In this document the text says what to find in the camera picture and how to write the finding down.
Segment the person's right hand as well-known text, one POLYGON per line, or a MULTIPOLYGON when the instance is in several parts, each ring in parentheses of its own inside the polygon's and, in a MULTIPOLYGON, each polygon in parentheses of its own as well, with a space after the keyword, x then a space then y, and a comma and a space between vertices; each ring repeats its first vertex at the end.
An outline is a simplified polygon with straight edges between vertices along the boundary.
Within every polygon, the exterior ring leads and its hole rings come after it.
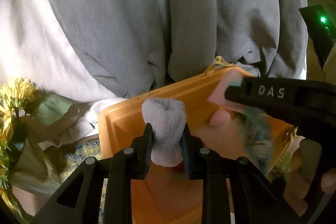
MULTIPOLYGON (((245 113, 233 113, 219 109, 210 119, 210 125, 214 127, 226 126, 229 120, 238 121, 240 136, 244 141, 244 149, 256 162, 261 171, 270 166, 270 158, 273 149, 273 141, 266 115, 259 109, 250 109, 245 113)), ((286 177, 284 198, 292 209, 303 216, 311 205, 305 198, 309 188, 316 177, 315 172, 309 173, 303 165, 315 166, 319 159, 317 156, 318 143, 302 136, 295 136, 290 149, 295 149, 291 157, 291 172, 286 177)))

